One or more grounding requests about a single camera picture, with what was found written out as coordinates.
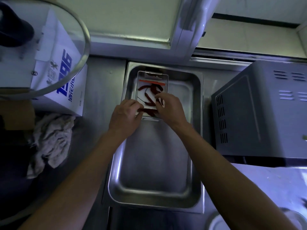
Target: hand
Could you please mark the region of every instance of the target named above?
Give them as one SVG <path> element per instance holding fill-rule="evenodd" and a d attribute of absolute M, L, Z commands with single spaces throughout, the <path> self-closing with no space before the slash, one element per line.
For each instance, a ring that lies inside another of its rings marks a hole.
<path fill-rule="evenodd" d="M 188 123 L 178 97 L 169 93 L 158 93 L 155 98 L 161 98 L 165 101 L 165 107 L 161 106 L 159 102 L 156 102 L 156 107 L 161 118 L 174 131 Z"/>
<path fill-rule="evenodd" d="M 138 101 L 133 99 L 123 100 L 113 111 L 109 132 L 118 135 L 122 141 L 132 135 L 142 120 L 143 112 L 139 112 L 135 116 L 139 108 L 144 108 L 144 106 Z"/>

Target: towel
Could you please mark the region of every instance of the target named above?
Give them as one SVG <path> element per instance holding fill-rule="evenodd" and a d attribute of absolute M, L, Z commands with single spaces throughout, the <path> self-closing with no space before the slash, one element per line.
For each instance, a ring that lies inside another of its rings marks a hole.
<path fill-rule="evenodd" d="M 36 178 L 44 170 L 46 161 L 56 168 L 67 158 L 74 120 L 74 116 L 52 113 L 37 122 L 30 139 L 37 152 L 29 163 L 28 179 Z"/>

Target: gray metal appliance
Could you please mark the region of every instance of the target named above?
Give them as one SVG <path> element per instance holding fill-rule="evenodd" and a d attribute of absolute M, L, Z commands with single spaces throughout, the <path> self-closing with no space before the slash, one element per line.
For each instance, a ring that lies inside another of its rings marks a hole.
<path fill-rule="evenodd" d="M 307 65 L 256 61 L 212 95 L 212 106 L 221 154 L 307 158 Z"/>

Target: forearm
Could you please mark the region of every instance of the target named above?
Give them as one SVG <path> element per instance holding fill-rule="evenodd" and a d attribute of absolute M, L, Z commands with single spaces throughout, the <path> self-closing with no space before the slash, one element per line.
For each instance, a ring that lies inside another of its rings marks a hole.
<path fill-rule="evenodd" d="M 296 229 L 252 181 L 208 144 L 190 124 L 174 129 L 219 213 L 232 229 Z"/>
<path fill-rule="evenodd" d="M 82 229 L 108 163 L 121 142 L 112 132 L 104 134 L 91 154 L 20 229 Z"/>

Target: person's right hand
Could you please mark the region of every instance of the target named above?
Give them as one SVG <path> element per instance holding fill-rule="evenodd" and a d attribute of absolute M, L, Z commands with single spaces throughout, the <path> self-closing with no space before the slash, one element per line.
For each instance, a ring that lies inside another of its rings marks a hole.
<path fill-rule="evenodd" d="M 173 130 L 181 128 L 188 123 L 178 97 L 169 93 L 158 93 L 155 98 L 161 98 L 165 101 L 165 107 L 160 102 L 156 102 L 156 108 L 164 122 Z"/>

